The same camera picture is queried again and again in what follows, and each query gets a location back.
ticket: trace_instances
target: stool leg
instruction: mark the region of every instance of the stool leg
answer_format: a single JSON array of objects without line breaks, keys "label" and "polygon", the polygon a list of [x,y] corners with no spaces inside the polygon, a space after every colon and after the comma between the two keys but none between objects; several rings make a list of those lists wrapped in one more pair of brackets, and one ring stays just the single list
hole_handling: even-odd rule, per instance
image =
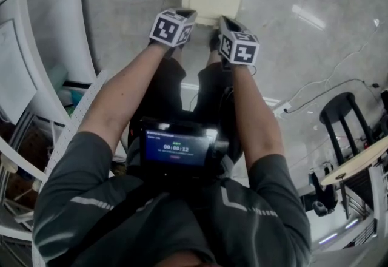
[{"label": "stool leg", "polygon": [[354,143],[352,133],[350,132],[350,129],[349,129],[349,127],[345,121],[345,118],[343,116],[339,117],[339,121],[341,122],[342,127],[344,128],[346,137],[347,137],[349,144],[350,144],[350,148],[352,149],[353,155],[355,156],[358,154],[358,149],[356,147],[356,143]]},{"label": "stool leg", "polygon": [[358,108],[358,105],[357,105],[356,101],[354,100],[354,97],[348,95],[347,100],[348,100],[350,106],[352,106],[352,109],[354,110],[354,112],[358,118],[358,121],[360,122],[360,125],[363,128],[363,131],[365,133],[365,137],[366,137],[366,140],[367,140],[369,146],[372,145],[374,143],[374,140],[372,138],[372,133],[370,132],[370,128],[365,121],[363,113],[361,113],[360,109]]},{"label": "stool leg", "polygon": [[339,185],[340,185],[340,187],[341,187],[342,204],[343,204],[344,209],[345,209],[346,219],[348,220],[348,219],[349,219],[349,209],[347,208],[347,197],[346,197],[346,190],[345,190],[344,181],[341,180],[341,182],[339,183]]},{"label": "stool leg", "polygon": [[325,112],[322,113],[322,119],[325,123],[327,132],[329,133],[329,137],[330,137],[332,144],[333,144],[333,147],[334,147],[334,153],[335,153],[335,156],[337,157],[338,165],[340,166],[345,162],[345,159],[344,159],[342,152],[341,152],[340,144],[338,144],[338,140],[337,140],[337,137],[335,136],[333,126],[330,123],[329,117],[327,116],[327,114]]}]

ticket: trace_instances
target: display screen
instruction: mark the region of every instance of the display screen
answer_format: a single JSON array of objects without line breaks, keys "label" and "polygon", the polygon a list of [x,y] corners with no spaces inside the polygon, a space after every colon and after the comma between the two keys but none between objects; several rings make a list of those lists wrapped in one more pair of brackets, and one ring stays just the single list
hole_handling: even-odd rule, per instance
[{"label": "display screen", "polygon": [[203,166],[209,138],[147,130],[145,160]]}]

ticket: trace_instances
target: floor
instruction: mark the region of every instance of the floor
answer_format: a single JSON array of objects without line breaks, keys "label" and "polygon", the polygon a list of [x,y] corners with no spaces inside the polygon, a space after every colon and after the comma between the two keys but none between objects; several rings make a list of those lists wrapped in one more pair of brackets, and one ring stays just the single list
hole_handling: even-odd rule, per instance
[{"label": "floor", "polygon": [[[84,0],[89,44],[99,69],[108,69],[113,75],[129,63],[147,45],[156,14],[179,6],[179,2]],[[270,103],[289,102],[289,110],[295,110],[348,79],[387,87],[387,7],[388,0],[242,0],[237,19],[261,43],[254,78],[263,96],[270,98]],[[186,108],[195,96],[196,74],[207,61],[209,33],[210,29],[198,27],[183,51],[187,78],[182,98]],[[346,91],[355,94],[367,122],[375,124],[383,109],[375,99],[381,89],[371,89],[361,81],[345,83],[290,115],[277,114],[297,188],[308,185],[311,167],[322,174],[320,164],[333,159],[319,113],[332,97]],[[349,115],[348,122],[353,136],[359,138],[362,133],[354,115]],[[344,132],[337,129],[336,134],[348,152]],[[243,161],[234,175],[246,180]]]}]

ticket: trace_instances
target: electronic device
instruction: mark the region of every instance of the electronic device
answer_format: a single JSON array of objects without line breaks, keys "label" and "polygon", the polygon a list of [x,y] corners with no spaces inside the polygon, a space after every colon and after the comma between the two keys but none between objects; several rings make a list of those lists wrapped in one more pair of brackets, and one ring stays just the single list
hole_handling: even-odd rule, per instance
[{"label": "electronic device", "polygon": [[214,179],[229,143],[197,123],[141,120],[141,166],[147,177],[171,181]]}]

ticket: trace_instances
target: wooden table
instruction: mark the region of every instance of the wooden table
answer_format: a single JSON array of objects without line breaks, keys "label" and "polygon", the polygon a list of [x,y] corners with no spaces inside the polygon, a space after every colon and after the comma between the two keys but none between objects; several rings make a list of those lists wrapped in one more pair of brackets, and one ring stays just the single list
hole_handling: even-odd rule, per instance
[{"label": "wooden table", "polygon": [[335,184],[357,174],[376,161],[387,149],[388,137],[385,137],[326,175],[321,184]]}]

